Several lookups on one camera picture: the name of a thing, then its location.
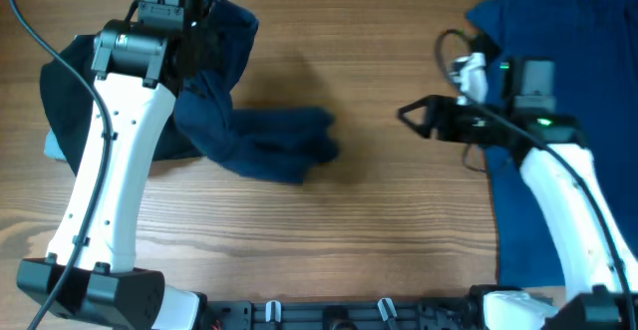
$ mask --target green led light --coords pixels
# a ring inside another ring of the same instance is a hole
[[[551,126],[551,124],[553,123],[551,120],[548,119],[538,119],[536,120],[541,126],[545,126],[545,127],[549,127]]]

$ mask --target cable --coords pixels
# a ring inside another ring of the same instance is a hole
[[[556,161],[559,164],[561,164],[565,168],[565,170],[567,170],[569,175],[571,175],[571,177],[574,178],[574,180],[576,181],[576,183],[578,184],[582,192],[585,194],[587,201],[589,202],[591,207],[594,209],[594,213],[596,214],[596,218],[598,219],[598,223],[600,224],[600,228],[602,229],[603,235],[605,237],[605,241],[607,242],[607,247],[609,248],[609,253],[613,261],[614,269],[616,270],[616,274],[618,275],[618,281],[620,282],[620,286],[622,288],[622,292],[625,297],[625,302],[627,305],[627,316],[629,318],[629,328],[631,330],[636,330],[636,314],[634,313],[633,300],[631,296],[631,291],[629,289],[629,283],[627,282],[627,276],[625,274],[624,265],[622,263],[622,260],[620,259],[620,255],[618,254],[618,249],[616,249],[616,246],[614,244],[613,238],[611,236],[611,232],[609,231],[609,227],[607,226],[607,222],[605,221],[605,217],[602,211],[600,210],[600,207],[598,206],[596,199],[594,198],[593,194],[589,190],[587,183],[561,155],[559,155],[555,150],[550,148],[545,142],[538,139],[537,137],[535,137],[528,131],[510,122],[506,118],[492,112],[489,108],[481,105],[479,102],[477,102],[477,100],[473,99],[467,94],[464,94],[458,88],[454,80],[448,74],[448,69],[446,67],[445,60],[443,59],[443,54],[442,54],[443,43],[445,39],[450,35],[458,36],[459,38],[464,40],[467,45],[470,44],[470,40],[468,39],[468,37],[459,30],[447,30],[443,32],[441,35],[439,35],[439,37],[437,38],[437,42],[435,43],[435,58],[437,60],[437,66],[439,67],[439,70],[443,73],[444,77],[446,78],[446,81],[448,81],[448,83],[452,85],[458,93],[465,96],[470,102],[470,104],[472,105],[472,107],[474,107],[476,110],[482,112],[484,115],[490,117],[491,119],[501,123],[503,126],[508,128],[513,133],[518,134],[519,136],[527,139],[538,149],[548,152],[552,157],[556,159]]]
[[[136,13],[136,10],[138,10],[138,7],[140,6],[140,2],[143,1],[144,0],[133,0],[133,2],[131,3],[131,7],[129,7],[129,13],[127,13],[127,17],[125,17],[124,22],[131,22],[133,15]]]
[[[91,198],[89,200],[89,206],[87,208],[87,212],[84,216],[84,219],[82,220],[82,225],[80,226],[80,231],[78,232],[78,235],[76,237],[76,243],[74,244],[73,251],[71,252],[71,256],[69,257],[69,262],[67,263],[67,266],[65,267],[64,271],[60,275],[58,282],[51,290],[49,297],[42,304],[42,307],[40,308],[36,316],[31,321],[31,324],[29,325],[29,329],[36,329],[40,321],[42,321],[42,318],[44,318],[45,314],[47,313],[47,311],[49,310],[53,302],[56,300],[56,298],[62,291],[62,288],[64,287],[65,282],[67,281],[67,279],[69,278],[69,275],[71,274],[71,270],[75,266],[75,263],[78,260],[80,253],[82,252],[82,247],[83,247],[83,244],[85,243],[85,238],[87,236],[87,232],[89,231],[89,226],[91,225],[91,220],[93,219],[93,214],[96,209],[96,204],[100,196],[100,190],[102,189],[104,178],[107,173],[107,167],[109,165],[109,158],[111,155],[112,126],[111,126],[111,117],[109,115],[109,110],[107,109],[107,106],[104,103],[104,100],[102,100],[102,97],[100,97],[100,94],[98,94],[98,92],[94,90],[93,87],[91,87],[91,85],[89,85],[87,81],[84,80],[84,78],[82,78],[82,75],[80,75],[78,71],[76,71],[71,65],[69,65],[53,48],[51,48],[51,46],[49,46],[49,44],[46,41],[42,39],[42,37],[40,37],[35,32],[35,30],[27,23],[27,21],[22,16],[22,13],[20,12],[20,9],[18,9],[18,5],[16,5],[15,0],[9,0],[9,4],[11,5],[11,9],[13,10],[13,13],[18,18],[18,21],[27,30],[27,32],[29,32],[29,34],[33,36],[33,38],[40,44],[40,46],[42,46],[51,56],[53,56],[53,58],[56,61],[58,61],[62,66],[68,69],[69,72],[71,72],[73,76],[75,76],[75,78],[82,84],[82,86],[86,88],[87,91],[91,94],[91,96],[93,97],[93,100],[98,106],[98,110],[100,111],[101,118],[102,118],[102,125],[104,129],[104,132],[103,132],[104,145],[102,148],[102,159],[100,160],[100,168],[98,170],[96,184],[93,188],[93,192],[91,193]]]
[[[488,174],[487,169],[475,167],[473,165],[470,165],[470,163],[468,162],[468,158],[470,157],[470,149],[472,148],[472,146],[473,144],[466,144],[466,147],[463,149],[463,154],[461,155],[461,163],[463,164],[464,167],[466,167],[467,169],[471,171],[477,171],[477,172]]]
[[[461,154],[461,164],[469,170],[485,173],[489,176],[496,176],[496,175],[499,175],[502,171],[504,171],[509,164],[511,164],[511,156],[510,156],[502,160],[502,162],[500,163],[496,171],[491,171],[486,168],[475,167],[471,165],[470,162],[468,162],[468,159],[470,157],[470,149],[472,148],[472,146],[474,146],[474,144],[466,144],[466,147],[463,149],[463,153]]]

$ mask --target blue cloth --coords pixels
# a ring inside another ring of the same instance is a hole
[[[215,0],[204,22],[206,32],[214,33],[206,42],[213,46],[209,49],[220,49],[221,62],[208,60],[208,67],[184,81],[173,117],[159,137],[154,161],[206,154],[244,176],[301,183],[313,166],[333,160],[338,148],[328,137],[328,128],[334,120],[323,109],[232,109],[230,90],[246,68],[257,32],[254,15],[230,1]],[[88,82],[95,78],[92,55],[93,36],[77,37],[62,52]],[[57,62],[42,68],[40,91],[51,125],[45,155],[66,160],[77,173],[93,101]]]
[[[510,56],[555,61],[557,111],[575,116],[588,135],[596,174],[618,226],[635,253],[638,0],[488,0],[468,13],[502,54],[488,68],[489,103],[500,103],[499,64]],[[486,151],[500,167],[502,149]],[[499,282],[564,284],[538,205],[513,165],[491,177],[499,233]]]
[[[333,117],[315,107],[233,110],[230,91],[246,67],[259,22],[227,0],[215,1],[209,22],[223,40],[223,66],[184,83],[175,104],[177,128],[209,159],[240,175],[303,182],[313,166],[338,155],[328,137]]]

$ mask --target navy blue fabric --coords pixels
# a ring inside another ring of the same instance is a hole
[[[215,0],[208,20],[222,40],[223,65],[184,83],[175,104],[177,127],[209,159],[240,175],[303,182],[313,166],[338,154],[328,137],[333,117],[314,107],[233,110],[230,91],[246,67],[259,22],[227,0]]]
[[[490,103],[500,102],[498,65],[509,56],[555,61],[557,111],[577,117],[587,133],[602,191],[636,253],[638,0],[488,0],[468,18],[503,49],[487,70]],[[486,156],[488,166],[498,169],[507,152],[489,149]],[[540,209],[513,165],[492,176],[491,184],[500,242],[499,282],[564,284]]]

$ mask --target wood grain surface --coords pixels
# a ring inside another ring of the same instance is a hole
[[[132,0],[18,0],[58,50],[122,18]],[[481,0],[232,0],[261,20],[239,107],[324,106],[341,156],[303,186],[241,178],[208,160],[153,164],[138,225],[139,267],[211,299],[376,299],[457,295],[495,283],[486,178],[462,147],[424,141],[395,111],[451,95],[436,70],[438,33]],[[64,163],[43,156],[39,96],[50,57],[0,0],[0,328],[37,306],[15,286],[21,258],[43,256],[71,194]],[[48,316],[43,328],[86,328]]]

